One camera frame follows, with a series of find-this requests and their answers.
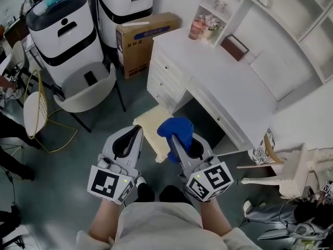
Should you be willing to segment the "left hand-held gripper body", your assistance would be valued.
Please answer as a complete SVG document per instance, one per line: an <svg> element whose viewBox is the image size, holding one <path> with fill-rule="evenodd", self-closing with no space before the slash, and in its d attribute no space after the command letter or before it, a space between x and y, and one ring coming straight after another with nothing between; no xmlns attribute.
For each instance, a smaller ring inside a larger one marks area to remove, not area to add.
<svg viewBox="0 0 333 250"><path fill-rule="evenodd" d="M126 158L112 160L99 154L97 165L91 167L87 191L118 205L123 204L139 176L136 163Z"/></svg>

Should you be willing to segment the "beige chair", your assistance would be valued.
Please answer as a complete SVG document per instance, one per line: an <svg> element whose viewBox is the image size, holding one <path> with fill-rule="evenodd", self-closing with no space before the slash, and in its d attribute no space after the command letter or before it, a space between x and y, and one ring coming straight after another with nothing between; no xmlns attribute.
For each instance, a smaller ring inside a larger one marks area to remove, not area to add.
<svg viewBox="0 0 333 250"><path fill-rule="evenodd" d="M30 62L21 41L17 41L14 44L11 54L11 63L13 69L20 68L24 69L27 72L30 72Z"/></svg>

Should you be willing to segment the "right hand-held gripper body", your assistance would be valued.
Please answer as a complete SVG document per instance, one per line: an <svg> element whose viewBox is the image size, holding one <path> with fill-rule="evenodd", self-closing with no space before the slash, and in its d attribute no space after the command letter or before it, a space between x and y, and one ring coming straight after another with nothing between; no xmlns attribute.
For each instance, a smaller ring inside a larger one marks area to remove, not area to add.
<svg viewBox="0 0 333 250"><path fill-rule="evenodd" d="M201 155L189 157L179 155L183 168L180 178L183 190L201 202L207 202L225 192L234 179L225 162L221 162L216 155Z"/></svg>

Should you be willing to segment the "white robot with black lid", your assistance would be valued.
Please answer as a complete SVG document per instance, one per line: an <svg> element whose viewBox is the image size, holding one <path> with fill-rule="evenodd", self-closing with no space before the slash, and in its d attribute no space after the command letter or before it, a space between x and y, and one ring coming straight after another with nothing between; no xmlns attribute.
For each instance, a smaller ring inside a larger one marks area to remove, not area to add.
<svg viewBox="0 0 333 250"><path fill-rule="evenodd" d="M58 86L81 67L103 61L88 0L60 0L49 7L41 1L25 19L42 62Z"/></svg>
<svg viewBox="0 0 333 250"><path fill-rule="evenodd" d="M117 47L116 27L152 14L153 0L95 0L97 26L103 43Z"/></svg>

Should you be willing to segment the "pink flowers in pot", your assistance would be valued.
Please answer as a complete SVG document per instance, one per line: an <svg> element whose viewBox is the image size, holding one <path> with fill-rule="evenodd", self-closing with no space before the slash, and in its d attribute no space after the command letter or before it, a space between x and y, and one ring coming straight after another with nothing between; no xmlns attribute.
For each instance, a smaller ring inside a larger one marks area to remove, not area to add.
<svg viewBox="0 0 333 250"><path fill-rule="evenodd" d="M199 15L199 19L204 23L202 37L206 39L209 39L213 35L214 31L221 25L219 18L212 14Z"/></svg>

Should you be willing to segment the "white ornate stool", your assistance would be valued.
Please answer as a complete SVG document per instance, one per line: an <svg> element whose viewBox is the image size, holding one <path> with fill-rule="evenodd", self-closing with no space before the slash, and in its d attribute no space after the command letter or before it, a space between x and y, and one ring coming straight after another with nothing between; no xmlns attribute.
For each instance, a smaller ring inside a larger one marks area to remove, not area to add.
<svg viewBox="0 0 333 250"><path fill-rule="evenodd" d="M327 182L333 182L333 148L308 150L303 144L300 150L280 152L277 157L284 161L280 174L240 182L278 186L283 199L304 197L308 188L318 193Z"/></svg>

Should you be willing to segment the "blue cloth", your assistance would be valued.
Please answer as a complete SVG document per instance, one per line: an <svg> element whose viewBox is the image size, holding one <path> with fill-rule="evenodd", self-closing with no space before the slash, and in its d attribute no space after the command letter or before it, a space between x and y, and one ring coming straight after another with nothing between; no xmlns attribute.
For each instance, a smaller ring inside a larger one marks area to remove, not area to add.
<svg viewBox="0 0 333 250"><path fill-rule="evenodd" d="M190 120L184 117L172 117L165 120L157 129L157 134L160 137L166 138L170 152L168 159L171 162L178 163L175 156L175 151L172 149L171 138L176 135L180 142L184 145L184 149L189 150L192 145L194 126Z"/></svg>

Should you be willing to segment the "cream fluffy stool cushion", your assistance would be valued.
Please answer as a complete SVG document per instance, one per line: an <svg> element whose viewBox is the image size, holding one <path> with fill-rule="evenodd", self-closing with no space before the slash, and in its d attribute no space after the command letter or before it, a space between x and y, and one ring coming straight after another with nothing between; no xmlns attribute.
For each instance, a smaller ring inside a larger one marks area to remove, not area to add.
<svg viewBox="0 0 333 250"><path fill-rule="evenodd" d="M133 120L133 125L143 128L144 137L156 153L156 162L162 163L168 157L170 147L166 138L157 134L160 125L173 116L162 105L157 105Z"/></svg>

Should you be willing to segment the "person's black trousers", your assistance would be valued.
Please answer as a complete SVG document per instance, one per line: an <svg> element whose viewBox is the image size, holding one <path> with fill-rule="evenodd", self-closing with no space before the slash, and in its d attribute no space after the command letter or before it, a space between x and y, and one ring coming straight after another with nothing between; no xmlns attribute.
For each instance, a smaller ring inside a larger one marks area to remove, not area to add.
<svg viewBox="0 0 333 250"><path fill-rule="evenodd" d="M155 201L155 193L146 183L141 183L137 187L136 203L147 203ZM177 187L173 185L166 186L159 195L159 201L164 203L186 203L191 206L193 204L187 196Z"/></svg>

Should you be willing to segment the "person's left forearm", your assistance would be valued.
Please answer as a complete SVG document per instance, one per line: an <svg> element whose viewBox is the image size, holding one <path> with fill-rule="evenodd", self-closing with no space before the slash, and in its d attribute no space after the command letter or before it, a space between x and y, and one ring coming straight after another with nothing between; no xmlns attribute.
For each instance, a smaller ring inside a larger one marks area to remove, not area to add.
<svg viewBox="0 0 333 250"><path fill-rule="evenodd" d="M122 209L122 205L103 199L89 229L89 236L105 243L110 238L115 240Z"/></svg>

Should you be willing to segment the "floral cushion chair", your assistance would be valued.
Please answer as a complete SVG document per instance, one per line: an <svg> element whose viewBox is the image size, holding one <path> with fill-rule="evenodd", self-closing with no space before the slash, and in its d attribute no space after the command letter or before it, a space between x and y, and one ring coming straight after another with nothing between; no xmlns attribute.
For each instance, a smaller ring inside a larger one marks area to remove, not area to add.
<svg viewBox="0 0 333 250"><path fill-rule="evenodd" d="M274 147L273 134L268 129L260 145L257 148L248 150L248 155L258 167L283 165L284 161L275 154Z"/></svg>

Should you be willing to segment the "white shelf hutch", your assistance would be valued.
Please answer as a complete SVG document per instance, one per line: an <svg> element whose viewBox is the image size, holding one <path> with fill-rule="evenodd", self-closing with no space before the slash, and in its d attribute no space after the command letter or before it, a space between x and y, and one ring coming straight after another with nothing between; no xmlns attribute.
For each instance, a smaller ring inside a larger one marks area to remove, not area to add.
<svg viewBox="0 0 333 250"><path fill-rule="evenodd" d="M257 0L223 0L224 13L215 0L199 0L195 18L212 14L220 27L208 43L219 47L233 35L248 49L248 63L267 58L292 76L295 85L315 77L321 84L333 79L333 0L273 0L270 8Z"/></svg>

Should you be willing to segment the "brown cardboard box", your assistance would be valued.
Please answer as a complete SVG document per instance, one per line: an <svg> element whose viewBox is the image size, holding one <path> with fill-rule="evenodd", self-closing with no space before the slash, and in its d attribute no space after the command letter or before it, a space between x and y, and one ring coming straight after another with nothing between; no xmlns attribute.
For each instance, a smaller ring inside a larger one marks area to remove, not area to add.
<svg viewBox="0 0 333 250"><path fill-rule="evenodd" d="M148 69L155 36L178 29L181 18L171 12L140 18L116 28L119 66L125 79Z"/></svg>

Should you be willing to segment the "small glass cups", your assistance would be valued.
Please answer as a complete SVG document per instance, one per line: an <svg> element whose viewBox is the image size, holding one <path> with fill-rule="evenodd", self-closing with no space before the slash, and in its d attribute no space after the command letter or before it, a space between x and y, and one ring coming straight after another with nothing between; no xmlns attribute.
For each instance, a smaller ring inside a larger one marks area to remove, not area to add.
<svg viewBox="0 0 333 250"><path fill-rule="evenodd" d="M224 13L228 3L223 0L215 0L213 8L219 13Z"/></svg>

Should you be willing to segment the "white desk with drawers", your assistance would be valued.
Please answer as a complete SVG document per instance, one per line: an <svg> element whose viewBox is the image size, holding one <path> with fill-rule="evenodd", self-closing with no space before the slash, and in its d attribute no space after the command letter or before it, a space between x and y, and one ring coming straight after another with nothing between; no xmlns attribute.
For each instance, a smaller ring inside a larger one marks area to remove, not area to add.
<svg viewBox="0 0 333 250"><path fill-rule="evenodd" d="M257 147L275 112L320 85L312 77L277 100L249 64L181 28L154 38L147 90L170 113L196 99L225 132L214 148L223 156Z"/></svg>

